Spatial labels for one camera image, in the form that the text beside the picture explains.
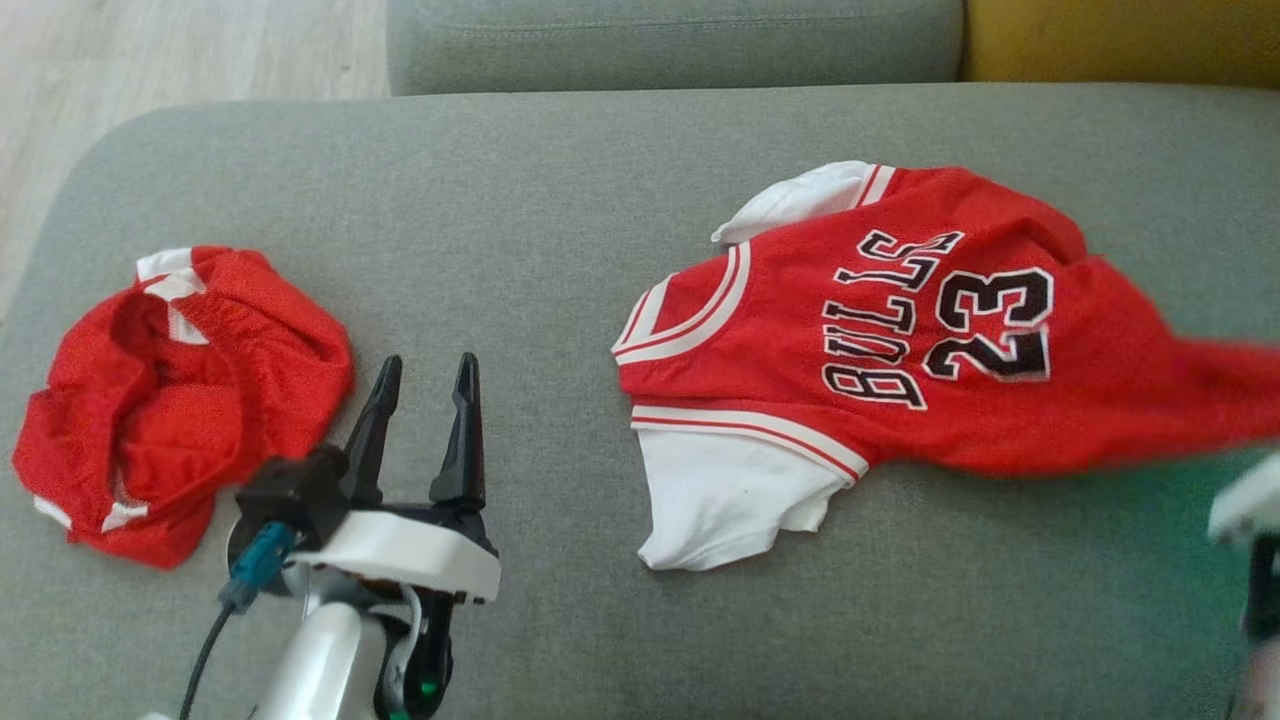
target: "black cable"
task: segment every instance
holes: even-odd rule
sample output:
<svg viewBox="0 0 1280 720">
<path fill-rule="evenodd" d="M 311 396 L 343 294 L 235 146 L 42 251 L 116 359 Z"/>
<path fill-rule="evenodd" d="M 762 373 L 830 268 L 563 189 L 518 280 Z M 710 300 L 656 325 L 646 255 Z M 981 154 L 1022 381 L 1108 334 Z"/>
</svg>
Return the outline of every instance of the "black cable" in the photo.
<svg viewBox="0 0 1280 720">
<path fill-rule="evenodd" d="M 200 655 L 196 656 L 196 666 L 191 669 L 191 679 L 187 680 L 187 697 L 182 698 L 182 710 L 178 712 L 178 720 L 189 720 L 191 717 L 191 705 L 196 702 L 196 688 L 200 687 L 200 676 L 205 674 L 205 662 L 209 662 L 209 653 L 214 650 L 214 643 L 218 642 L 218 635 L 223 632 L 223 625 L 236 611 L 236 606 L 227 602 L 223 603 L 221 612 L 218 614 L 218 619 L 214 620 L 214 626 L 209 629 L 209 635 L 205 637 L 205 646 L 200 648 Z"/>
</svg>

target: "white sleeve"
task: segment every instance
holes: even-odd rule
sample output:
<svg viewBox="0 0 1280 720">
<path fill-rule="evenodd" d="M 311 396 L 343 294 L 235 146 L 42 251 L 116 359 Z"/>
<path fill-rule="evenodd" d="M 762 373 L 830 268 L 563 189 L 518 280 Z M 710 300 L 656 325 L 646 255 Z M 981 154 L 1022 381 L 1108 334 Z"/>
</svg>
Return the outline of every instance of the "white sleeve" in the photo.
<svg viewBox="0 0 1280 720">
<path fill-rule="evenodd" d="M 850 480 L 771 442 L 637 430 L 653 506 L 640 559 L 654 570 L 709 570 L 773 547 L 778 530 L 817 532 Z"/>
<path fill-rule="evenodd" d="M 712 242 L 739 245 L 777 227 L 869 205 L 879 200 L 892 170 L 886 165 L 846 160 L 776 182 L 712 233 Z"/>
</svg>

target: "gray fabric upholstery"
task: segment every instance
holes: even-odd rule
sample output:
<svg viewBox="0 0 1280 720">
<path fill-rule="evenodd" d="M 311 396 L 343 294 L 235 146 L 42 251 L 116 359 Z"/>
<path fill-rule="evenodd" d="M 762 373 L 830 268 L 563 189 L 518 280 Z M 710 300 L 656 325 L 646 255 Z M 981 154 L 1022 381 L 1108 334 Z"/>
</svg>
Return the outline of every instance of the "gray fabric upholstery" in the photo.
<svg viewBox="0 0 1280 720">
<path fill-rule="evenodd" d="M 390 0 L 392 92 L 942 82 L 961 0 Z"/>
<path fill-rule="evenodd" d="M 1204 519 L 1254 454 L 1025 484 L 893 464 L 815 537 L 654 574 L 608 346 L 754 192 L 849 158 L 964 164 L 1043 197 L 1179 331 L 1280 341 L 1277 113 L 1266 91 L 980 85 L 156 113 L 88 154 L 45 225 L 0 327 L 0 450 L 60 333 L 134 258 L 253 246 L 347 323 L 358 392 L 404 355 L 390 498 L 424 496 L 458 354 L 480 357 L 504 577 L 454 619 L 443 717 L 1216 716 L 1244 559 L 1208 546 Z M 0 468 L 4 715 L 173 712 L 216 612 L 230 497 L 169 574 L 65 546 L 29 505 Z M 269 598 L 230 623 L 196 717 L 248 714 L 298 610 Z"/>
</svg>

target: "blue connector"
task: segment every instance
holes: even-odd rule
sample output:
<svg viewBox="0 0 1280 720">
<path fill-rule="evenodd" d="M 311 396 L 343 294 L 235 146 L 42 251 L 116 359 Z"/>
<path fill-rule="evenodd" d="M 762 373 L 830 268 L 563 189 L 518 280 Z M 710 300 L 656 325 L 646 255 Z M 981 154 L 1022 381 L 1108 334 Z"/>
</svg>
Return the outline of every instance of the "blue connector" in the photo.
<svg viewBox="0 0 1280 720">
<path fill-rule="evenodd" d="M 294 532 L 283 523 L 268 523 L 232 568 L 232 578 L 218 593 L 218 601 L 230 606 L 236 615 L 248 612 L 259 591 L 280 574 L 284 561 L 293 552 Z"/>
</svg>

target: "sofa backrest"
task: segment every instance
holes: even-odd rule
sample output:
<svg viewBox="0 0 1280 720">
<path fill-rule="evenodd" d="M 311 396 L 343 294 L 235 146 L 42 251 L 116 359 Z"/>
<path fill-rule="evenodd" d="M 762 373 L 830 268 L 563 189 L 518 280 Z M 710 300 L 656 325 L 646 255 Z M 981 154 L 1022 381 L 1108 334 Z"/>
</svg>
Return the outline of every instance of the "sofa backrest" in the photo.
<svg viewBox="0 0 1280 720">
<path fill-rule="evenodd" d="M 963 0 L 390 0 L 392 92 L 956 79 Z"/>
</svg>

